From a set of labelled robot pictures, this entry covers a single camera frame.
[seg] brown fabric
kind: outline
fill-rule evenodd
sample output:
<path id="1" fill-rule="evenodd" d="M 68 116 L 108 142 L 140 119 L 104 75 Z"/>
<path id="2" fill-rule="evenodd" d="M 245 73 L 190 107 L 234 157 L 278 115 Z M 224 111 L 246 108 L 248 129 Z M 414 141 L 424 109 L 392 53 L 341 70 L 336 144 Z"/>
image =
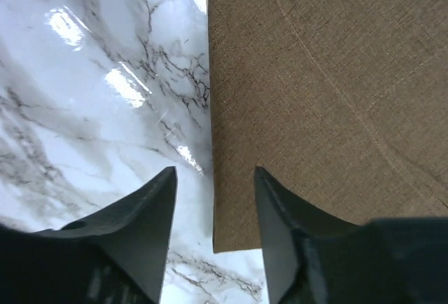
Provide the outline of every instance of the brown fabric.
<path id="1" fill-rule="evenodd" d="M 214 249 L 253 168 L 355 223 L 448 215 L 448 0 L 209 0 Z"/>

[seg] marble surface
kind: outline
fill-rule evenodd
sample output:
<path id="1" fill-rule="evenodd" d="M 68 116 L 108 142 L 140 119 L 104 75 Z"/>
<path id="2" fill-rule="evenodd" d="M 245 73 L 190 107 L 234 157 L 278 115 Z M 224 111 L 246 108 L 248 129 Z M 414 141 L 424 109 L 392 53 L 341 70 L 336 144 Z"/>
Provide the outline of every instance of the marble surface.
<path id="1" fill-rule="evenodd" d="M 60 228 L 175 165 L 161 303 L 266 303 L 213 254 L 207 0 L 0 0 L 0 222 Z"/>

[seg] brown textile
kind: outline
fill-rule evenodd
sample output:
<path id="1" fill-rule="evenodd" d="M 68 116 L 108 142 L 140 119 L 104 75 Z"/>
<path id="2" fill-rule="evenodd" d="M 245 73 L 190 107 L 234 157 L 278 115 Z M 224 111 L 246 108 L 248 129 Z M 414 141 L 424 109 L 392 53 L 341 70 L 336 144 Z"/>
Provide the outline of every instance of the brown textile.
<path id="1" fill-rule="evenodd" d="M 253 169 L 348 221 L 448 215 L 448 0 L 209 0 L 214 249 Z"/>

